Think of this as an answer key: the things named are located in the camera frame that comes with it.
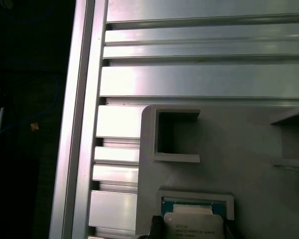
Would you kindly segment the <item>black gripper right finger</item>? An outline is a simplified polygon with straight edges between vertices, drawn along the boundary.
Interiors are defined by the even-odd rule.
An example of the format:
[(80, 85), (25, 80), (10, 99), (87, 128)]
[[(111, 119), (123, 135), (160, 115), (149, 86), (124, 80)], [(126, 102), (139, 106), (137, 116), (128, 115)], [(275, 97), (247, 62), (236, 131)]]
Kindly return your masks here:
[(225, 239), (236, 239), (237, 238), (237, 230), (235, 227), (235, 222), (232, 220), (226, 220), (224, 226)]

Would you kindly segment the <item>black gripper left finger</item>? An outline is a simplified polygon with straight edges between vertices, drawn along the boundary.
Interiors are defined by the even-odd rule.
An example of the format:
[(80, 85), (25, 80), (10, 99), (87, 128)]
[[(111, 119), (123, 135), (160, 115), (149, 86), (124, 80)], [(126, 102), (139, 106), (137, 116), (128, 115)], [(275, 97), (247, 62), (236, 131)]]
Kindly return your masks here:
[(161, 216), (152, 217), (149, 238), (150, 239), (162, 238), (162, 217)]

